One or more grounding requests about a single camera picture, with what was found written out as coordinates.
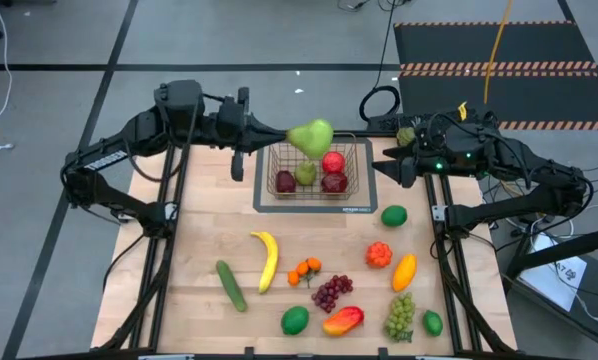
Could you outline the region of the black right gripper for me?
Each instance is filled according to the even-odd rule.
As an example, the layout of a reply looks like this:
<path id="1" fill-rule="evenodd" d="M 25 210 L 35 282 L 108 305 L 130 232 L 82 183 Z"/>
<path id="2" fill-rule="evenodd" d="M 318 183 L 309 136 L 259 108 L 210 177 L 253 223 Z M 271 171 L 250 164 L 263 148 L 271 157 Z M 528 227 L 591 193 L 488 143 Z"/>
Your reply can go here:
<path id="1" fill-rule="evenodd" d="M 372 163 L 372 168 L 390 178 L 401 178 L 401 186 L 404 188 L 412 187 L 418 177 L 427 174 L 461 174 L 460 166 L 445 148 L 426 149 L 418 140 L 412 140 L 407 146 L 385 149 L 383 154 L 402 160 L 376 161 Z"/>

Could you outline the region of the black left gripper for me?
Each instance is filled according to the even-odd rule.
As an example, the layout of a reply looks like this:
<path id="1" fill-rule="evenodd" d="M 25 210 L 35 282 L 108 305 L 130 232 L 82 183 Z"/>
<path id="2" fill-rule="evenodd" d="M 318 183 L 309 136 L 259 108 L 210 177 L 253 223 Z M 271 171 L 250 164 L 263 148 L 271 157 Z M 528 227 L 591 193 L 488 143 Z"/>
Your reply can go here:
<path id="1" fill-rule="evenodd" d="M 233 155 L 230 165 L 230 175 L 234 181 L 242 181 L 244 178 L 243 160 L 244 155 L 251 155 L 256 150 L 286 141 L 287 131 L 279 130 L 260 124 L 256 132 L 263 135 L 275 136 L 278 138 L 265 138 L 254 140 L 252 128 L 252 117 L 249 111 L 250 89 L 240 87 L 237 97 L 226 96 L 219 106 L 216 115 L 216 132 L 220 138 L 220 147 L 230 147 Z"/>

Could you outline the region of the dark red apple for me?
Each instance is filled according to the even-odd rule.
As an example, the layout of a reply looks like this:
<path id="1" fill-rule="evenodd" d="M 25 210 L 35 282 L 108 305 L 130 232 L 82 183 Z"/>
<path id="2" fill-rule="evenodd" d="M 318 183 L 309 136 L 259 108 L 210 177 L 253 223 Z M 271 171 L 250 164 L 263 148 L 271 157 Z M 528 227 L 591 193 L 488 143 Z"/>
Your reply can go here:
<path id="1" fill-rule="evenodd" d="M 275 189 L 277 193 L 294 193 L 296 186 L 296 180 L 291 172 L 282 170 L 276 174 Z"/>
<path id="2" fill-rule="evenodd" d="M 321 189 L 324 193 L 345 193 L 348 178 L 344 173 L 328 173 L 321 180 Z"/>

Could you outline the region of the bright red round fruit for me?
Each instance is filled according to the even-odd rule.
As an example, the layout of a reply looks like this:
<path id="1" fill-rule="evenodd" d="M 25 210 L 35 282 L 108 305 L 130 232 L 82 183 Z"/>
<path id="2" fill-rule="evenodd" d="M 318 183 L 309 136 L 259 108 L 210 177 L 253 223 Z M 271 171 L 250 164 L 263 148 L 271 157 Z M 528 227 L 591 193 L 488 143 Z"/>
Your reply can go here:
<path id="1" fill-rule="evenodd" d="M 343 173 L 346 159 L 339 152 L 327 152 L 321 161 L 322 169 L 326 174 Z"/>

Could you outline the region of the yellow orange mango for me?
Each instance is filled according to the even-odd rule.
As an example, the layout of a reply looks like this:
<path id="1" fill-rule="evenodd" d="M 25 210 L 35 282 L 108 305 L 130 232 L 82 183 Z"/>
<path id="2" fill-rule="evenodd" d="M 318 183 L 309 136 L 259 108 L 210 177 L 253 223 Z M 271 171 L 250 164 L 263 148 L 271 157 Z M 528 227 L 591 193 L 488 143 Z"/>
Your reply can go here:
<path id="1" fill-rule="evenodd" d="M 417 272 L 417 257 L 414 254 L 406 254 L 399 261 L 392 277 L 392 289 L 394 292 L 405 290 L 412 282 Z"/>

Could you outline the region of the yellow banana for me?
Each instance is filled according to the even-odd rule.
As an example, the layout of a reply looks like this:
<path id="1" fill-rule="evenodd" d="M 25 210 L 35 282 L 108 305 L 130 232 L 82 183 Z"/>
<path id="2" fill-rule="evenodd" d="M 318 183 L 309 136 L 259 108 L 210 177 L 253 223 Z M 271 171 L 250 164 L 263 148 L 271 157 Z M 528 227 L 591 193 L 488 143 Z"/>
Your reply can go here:
<path id="1" fill-rule="evenodd" d="M 270 288 L 277 271 L 279 248 L 274 236 L 268 232 L 251 232 L 251 236 L 258 238 L 266 247 L 266 263 L 261 273 L 258 291 L 264 294 Z"/>

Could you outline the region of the orange tangerine cluster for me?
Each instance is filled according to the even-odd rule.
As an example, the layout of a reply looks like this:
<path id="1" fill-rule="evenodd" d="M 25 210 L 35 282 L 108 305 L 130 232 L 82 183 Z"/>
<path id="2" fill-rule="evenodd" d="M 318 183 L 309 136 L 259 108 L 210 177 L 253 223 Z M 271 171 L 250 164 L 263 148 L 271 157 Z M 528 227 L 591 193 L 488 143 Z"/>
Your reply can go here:
<path id="1" fill-rule="evenodd" d="M 321 271 L 321 268 L 322 263 L 318 258 L 307 258 L 287 273 L 287 282 L 291 287 L 297 287 L 302 281 L 309 286 L 310 281 Z"/>

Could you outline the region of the green cucumber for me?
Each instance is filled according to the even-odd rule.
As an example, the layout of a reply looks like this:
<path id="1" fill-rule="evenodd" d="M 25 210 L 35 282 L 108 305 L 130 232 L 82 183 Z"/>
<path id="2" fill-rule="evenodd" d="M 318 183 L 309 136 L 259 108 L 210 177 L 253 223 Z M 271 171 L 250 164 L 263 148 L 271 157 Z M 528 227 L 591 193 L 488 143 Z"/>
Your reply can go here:
<path id="1" fill-rule="evenodd" d="M 231 268 L 223 260 L 218 260 L 215 267 L 223 288 L 230 298 L 233 306 L 238 312 L 245 312 L 247 310 L 247 303 Z"/>

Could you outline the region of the green lime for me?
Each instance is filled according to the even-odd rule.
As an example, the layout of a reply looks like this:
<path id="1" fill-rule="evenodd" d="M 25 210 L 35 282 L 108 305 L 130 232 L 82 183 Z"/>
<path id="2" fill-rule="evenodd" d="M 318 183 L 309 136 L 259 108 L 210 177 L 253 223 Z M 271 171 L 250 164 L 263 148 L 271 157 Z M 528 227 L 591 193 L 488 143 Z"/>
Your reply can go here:
<path id="1" fill-rule="evenodd" d="M 438 337 L 443 332 L 443 321 L 434 311 L 426 310 L 422 317 L 424 330 L 429 336 Z"/>

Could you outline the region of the red yellow mango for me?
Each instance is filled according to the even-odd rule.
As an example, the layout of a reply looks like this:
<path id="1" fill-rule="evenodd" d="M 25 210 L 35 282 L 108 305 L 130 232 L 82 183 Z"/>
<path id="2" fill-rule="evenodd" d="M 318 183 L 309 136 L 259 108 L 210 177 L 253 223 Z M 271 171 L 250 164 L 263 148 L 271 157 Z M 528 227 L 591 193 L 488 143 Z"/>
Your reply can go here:
<path id="1" fill-rule="evenodd" d="M 347 306 L 326 319 L 322 330 L 329 336 L 343 336 L 360 325 L 365 318 L 364 311 L 357 306 Z"/>

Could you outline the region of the black-bordered placemat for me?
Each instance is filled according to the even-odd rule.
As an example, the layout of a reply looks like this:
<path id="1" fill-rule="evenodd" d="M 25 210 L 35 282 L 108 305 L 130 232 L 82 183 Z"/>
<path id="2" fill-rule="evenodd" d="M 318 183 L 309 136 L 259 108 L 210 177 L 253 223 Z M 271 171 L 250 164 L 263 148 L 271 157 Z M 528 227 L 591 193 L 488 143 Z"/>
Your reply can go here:
<path id="1" fill-rule="evenodd" d="M 267 148 L 257 152 L 253 206 L 260 213 L 372 214 L 378 207 L 370 140 L 357 138 L 359 192 L 349 200 L 280 200 L 267 190 Z"/>

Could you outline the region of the black perforated box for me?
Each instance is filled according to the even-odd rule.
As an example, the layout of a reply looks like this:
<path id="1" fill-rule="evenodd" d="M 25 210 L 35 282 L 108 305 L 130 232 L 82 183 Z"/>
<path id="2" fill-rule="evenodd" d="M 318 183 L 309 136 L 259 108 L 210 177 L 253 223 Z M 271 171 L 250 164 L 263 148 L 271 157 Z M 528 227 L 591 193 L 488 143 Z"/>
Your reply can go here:
<path id="1" fill-rule="evenodd" d="M 375 116 L 367 121 L 366 129 L 370 132 L 396 133 L 401 128 L 414 128 L 428 117 L 428 114 L 407 115 L 404 113 Z"/>

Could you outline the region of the red grape bunch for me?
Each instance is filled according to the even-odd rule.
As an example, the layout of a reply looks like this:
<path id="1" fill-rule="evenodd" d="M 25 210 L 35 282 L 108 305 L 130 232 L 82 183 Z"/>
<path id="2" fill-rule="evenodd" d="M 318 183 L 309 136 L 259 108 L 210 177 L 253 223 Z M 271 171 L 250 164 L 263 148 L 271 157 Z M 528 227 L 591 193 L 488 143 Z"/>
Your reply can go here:
<path id="1" fill-rule="evenodd" d="M 330 313 L 336 307 L 336 301 L 341 294 L 351 293 L 354 290 L 353 280 L 347 275 L 334 275 L 311 295 L 315 306 L 326 313 Z"/>

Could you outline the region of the green grape bunch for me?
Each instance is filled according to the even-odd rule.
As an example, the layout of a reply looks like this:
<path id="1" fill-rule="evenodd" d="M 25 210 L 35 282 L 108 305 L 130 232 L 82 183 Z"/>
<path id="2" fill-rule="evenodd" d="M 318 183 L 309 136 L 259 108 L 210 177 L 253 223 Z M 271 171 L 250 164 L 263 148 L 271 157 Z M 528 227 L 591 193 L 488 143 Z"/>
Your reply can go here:
<path id="1" fill-rule="evenodd" d="M 412 342 L 415 309 L 416 305 L 410 292 L 400 294 L 392 300 L 384 322 L 384 333 L 391 341 Z"/>

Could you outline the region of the black orange-striped floor mat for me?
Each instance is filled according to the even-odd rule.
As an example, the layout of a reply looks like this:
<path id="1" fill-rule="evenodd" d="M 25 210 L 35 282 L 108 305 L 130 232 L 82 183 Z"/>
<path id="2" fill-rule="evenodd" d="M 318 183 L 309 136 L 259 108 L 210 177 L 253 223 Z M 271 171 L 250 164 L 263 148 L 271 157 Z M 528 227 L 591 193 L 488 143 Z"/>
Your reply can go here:
<path id="1" fill-rule="evenodd" d="M 506 130 L 598 130 L 598 64 L 572 21 L 394 27 L 408 114 L 491 110 Z"/>

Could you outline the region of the black metal bar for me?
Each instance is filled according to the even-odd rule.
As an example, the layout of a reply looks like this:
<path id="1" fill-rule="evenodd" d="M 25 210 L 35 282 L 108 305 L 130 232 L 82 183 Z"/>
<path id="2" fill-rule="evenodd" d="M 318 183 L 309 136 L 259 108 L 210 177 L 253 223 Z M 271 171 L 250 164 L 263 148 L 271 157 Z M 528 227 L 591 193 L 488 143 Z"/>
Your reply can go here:
<path id="1" fill-rule="evenodd" d="M 511 269 L 506 275 L 511 279 L 516 279 L 524 270 L 584 255 L 595 250 L 598 250 L 598 235 L 589 234 L 581 236 L 577 239 L 521 256 L 518 260 L 511 262 Z"/>

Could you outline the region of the white paper sheet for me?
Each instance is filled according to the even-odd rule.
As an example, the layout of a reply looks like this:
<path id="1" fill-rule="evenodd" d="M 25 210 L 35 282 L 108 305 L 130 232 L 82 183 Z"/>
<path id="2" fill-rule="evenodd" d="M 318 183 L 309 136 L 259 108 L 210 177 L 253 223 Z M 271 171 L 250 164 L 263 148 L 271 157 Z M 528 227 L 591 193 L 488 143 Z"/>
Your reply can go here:
<path id="1" fill-rule="evenodd" d="M 555 305 L 569 312 L 586 267 L 587 263 L 581 258 L 570 257 L 524 270 L 519 279 Z"/>

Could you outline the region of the black aluminium table frame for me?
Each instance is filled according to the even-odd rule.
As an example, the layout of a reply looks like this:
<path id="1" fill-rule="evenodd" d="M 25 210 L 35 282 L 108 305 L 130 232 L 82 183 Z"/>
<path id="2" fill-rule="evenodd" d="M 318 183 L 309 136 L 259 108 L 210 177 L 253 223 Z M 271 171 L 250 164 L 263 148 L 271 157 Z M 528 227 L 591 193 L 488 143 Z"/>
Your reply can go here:
<path id="1" fill-rule="evenodd" d="M 413 325 L 412 342 L 393 342 L 383 324 L 394 299 L 391 267 L 374 269 L 365 261 L 367 247 L 389 245 L 395 258 L 414 254 L 418 268 L 410 285 L 416 310 L 444 313 L 446 304 L 439 266 L 429 254 L 433 229 L 423 184 L 401 189 L 376 176 L 378 207 L 372 214 L 260 213 L 253 206 L 257 153 L 244 160 L 245 177 L 230 176 L 231 153 L 196 146 L 190 152 L 181 211 L 166 287 L 149 303 L 138 339 L 163 353 L 194 355 L 449 355 L 448 333 L 428 336 L 421 323 Z M 381 213 L 390 205 L 407 209 L 408 219 L 387 227 Z M 277 271 L 270 288 L 258 291 L 266 263 L 265 245 L 251 232 L 268 232 L 279 248 Z M 287 273 L 307 258 L 318 258 L 321 271 L 297 287 Z M 223 288 L 216 262 L 225 261 L 241 288 L 247 310 L 238 312 Z M 326 313 L 311 295 L 334 275 L 347 275 L 354 290 L 341 294 Z M 291 307 L 309 312 L 307 327 L 284 335 L 281 318 Z M 364 311 L 364 321 L 343 336 L 329 336 L 323 322 L 347 306 Z"/>

